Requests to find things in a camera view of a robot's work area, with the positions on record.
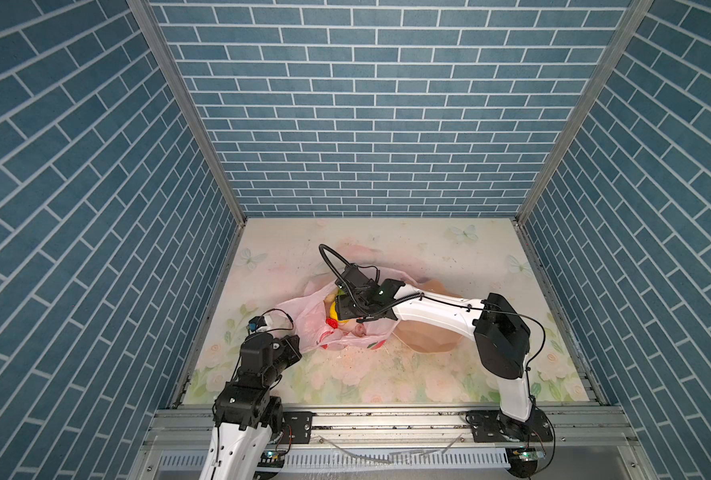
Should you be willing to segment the yellow fake lemon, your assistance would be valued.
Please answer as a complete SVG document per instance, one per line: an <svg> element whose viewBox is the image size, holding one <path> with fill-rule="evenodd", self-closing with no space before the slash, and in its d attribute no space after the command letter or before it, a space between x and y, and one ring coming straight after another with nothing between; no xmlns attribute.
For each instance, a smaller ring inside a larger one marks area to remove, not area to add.
<svg viewBox="0 0 711 480"><path fill-rule="evenodd" d="M339 314L337 312L337 300L340 297L340 295L341 295L341 290L339 290L339 288L335 288L325 298L326 319L333 318L333 319L337 320L337 322L339 322L339 324L340 324L340 320L339 320Z"/></svg>

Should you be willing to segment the pink plastic bag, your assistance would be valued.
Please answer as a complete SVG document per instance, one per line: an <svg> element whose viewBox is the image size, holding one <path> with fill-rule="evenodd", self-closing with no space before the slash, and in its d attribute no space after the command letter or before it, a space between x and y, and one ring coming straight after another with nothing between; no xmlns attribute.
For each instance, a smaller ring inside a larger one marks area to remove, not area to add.
<svg viewBox="0 0 711 480"><path fill-rule="evenodd" d="M397 321L387 317L357 324L355 320L342 323L330 316L334 295L338 290L335 280L312 280L302 296L284 301L276 306L294 320L294 331L300 338L303 354L317 348L342 350L348 346L363 349L379 349Z"/></svg>

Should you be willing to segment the peach lotus shaped bowl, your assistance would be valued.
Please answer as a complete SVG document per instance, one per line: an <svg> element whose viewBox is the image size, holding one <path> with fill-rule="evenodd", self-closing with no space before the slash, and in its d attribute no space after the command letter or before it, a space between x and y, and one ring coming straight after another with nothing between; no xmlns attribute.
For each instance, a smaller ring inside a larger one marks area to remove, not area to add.
<svg viewBox="0 0 711 480"><path fill-rule="evenodd" d="M407 281L407 284L431 293L459 298L459 294L447 290L439 280L431 279L423 283ZM463 340L461 334L413 320L401 320L395 326L393 335L409 349L423 354L450 352L455 350Z"/></svg>

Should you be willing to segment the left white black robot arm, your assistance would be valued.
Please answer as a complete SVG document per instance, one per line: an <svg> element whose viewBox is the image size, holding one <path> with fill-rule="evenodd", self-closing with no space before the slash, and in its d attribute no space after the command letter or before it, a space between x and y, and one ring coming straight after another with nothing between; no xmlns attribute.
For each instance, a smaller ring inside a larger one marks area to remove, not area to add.
<svg viewBox="0 0 711 480"><path fill-rule="evenodd" d="M236 371L213 405L202 479L253 479L268 443L284 427L283 402L272 389L302 359L297 335L257 332L241 345Z"/></svg>

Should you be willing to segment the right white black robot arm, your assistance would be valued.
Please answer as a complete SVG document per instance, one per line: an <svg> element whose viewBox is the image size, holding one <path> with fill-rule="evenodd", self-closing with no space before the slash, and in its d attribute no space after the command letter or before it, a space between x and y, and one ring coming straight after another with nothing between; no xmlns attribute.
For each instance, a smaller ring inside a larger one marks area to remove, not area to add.
<svg viewBox="0 0 711 480"><path fill-rule="evenodd" d="M361 324L389 319L409 323L425 333L451 332L471 340L483 369L497 378L499 433L513 441L553 440L553 426L537 408L529 389L531 329L505 297L491 293L485 299L465 299L421 290L403 280L369 278L349 264L336 274L343 290L335 301L339 320Z"/></svg>

